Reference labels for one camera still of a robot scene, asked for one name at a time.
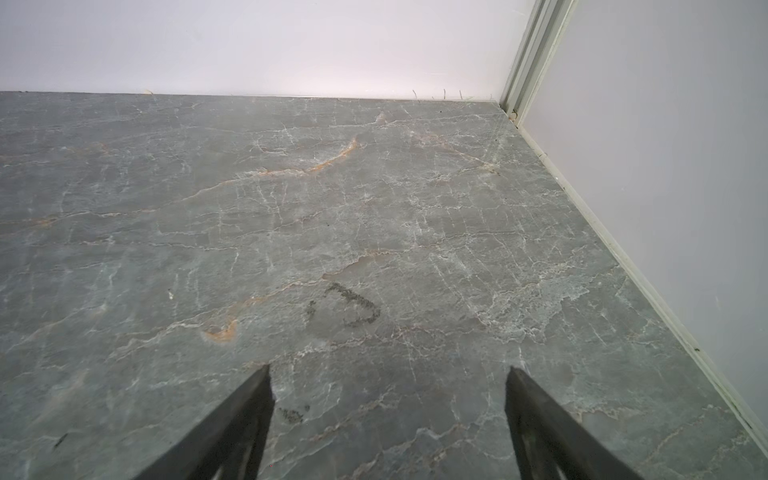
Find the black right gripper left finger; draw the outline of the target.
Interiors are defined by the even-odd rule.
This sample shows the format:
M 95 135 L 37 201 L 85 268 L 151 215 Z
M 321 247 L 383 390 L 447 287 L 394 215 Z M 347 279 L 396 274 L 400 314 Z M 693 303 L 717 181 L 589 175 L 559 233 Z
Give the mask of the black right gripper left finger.
M 270 367 L 254 372 L 139 479 L 255 479 L 275 398 Z

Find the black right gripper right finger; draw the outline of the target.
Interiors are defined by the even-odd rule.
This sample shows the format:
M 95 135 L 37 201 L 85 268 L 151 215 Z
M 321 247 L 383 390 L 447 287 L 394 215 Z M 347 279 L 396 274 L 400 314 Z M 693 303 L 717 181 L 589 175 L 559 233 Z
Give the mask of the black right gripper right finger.
M 505 413 L 522 479 L 638 479 L 524 370 L 512 367 Z

